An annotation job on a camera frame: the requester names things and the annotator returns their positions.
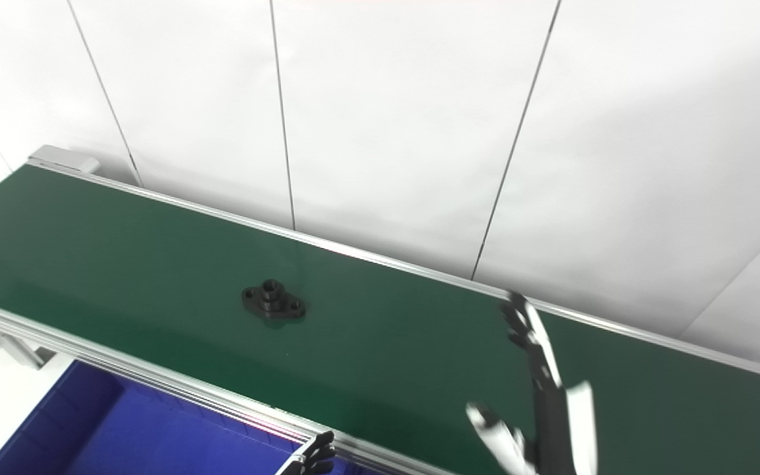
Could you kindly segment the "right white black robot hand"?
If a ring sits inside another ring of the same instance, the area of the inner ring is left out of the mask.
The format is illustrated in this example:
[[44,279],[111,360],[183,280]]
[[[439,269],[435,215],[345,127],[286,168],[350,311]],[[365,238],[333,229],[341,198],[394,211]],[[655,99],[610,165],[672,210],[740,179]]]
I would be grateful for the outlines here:
[[468,421],[507,474],[596,474],[599,468],[593,388],[567,387],[540,315],[522,294],[501,304],[509,340],[527,355],[536,438],[525,438],[484,404],[466,405]]

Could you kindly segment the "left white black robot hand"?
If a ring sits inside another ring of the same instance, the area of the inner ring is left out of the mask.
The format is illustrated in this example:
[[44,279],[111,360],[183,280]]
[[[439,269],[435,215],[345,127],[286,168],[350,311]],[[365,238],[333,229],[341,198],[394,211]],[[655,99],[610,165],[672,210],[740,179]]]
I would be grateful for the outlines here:
[[334,437],[333,431],[326,431],[308,439],[290,454],[276,474],[328,474],[334,469]]

